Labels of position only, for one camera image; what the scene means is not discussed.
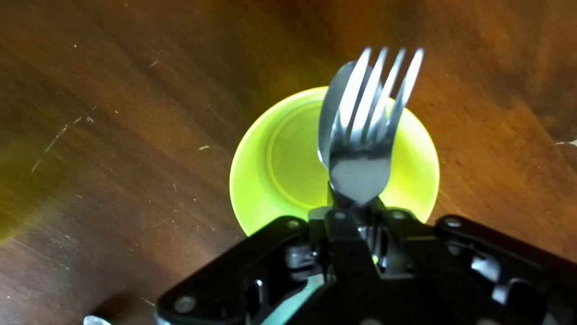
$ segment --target fork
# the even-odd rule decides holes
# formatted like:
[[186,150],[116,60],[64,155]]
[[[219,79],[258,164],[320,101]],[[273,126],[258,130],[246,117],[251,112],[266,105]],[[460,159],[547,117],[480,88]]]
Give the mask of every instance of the fork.
[[330,186],[358,208],[377,199],[390,181],[397,126],[424,58],[424,49],[417,49],[392,99],[406,51],[399,51],[386,81],[381,83],[388,52],[383,49],[372,69],[372,49],[363,51],[343,92],[330,141]]

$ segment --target lime green cup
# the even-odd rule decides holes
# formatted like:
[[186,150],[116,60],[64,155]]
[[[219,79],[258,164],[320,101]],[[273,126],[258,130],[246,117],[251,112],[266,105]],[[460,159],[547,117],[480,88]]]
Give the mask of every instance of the lime green cup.
[[[246,235],[282,215],[307,220],[329,206],[329,170],[318,159],[327,87],[294,94],[260,116],[240,141],[229,179],[231,204]],[[394,144],[392,177],[379,195],[388,208],[426,222],[439,195],[439,155],[426,126],[404,110]]]

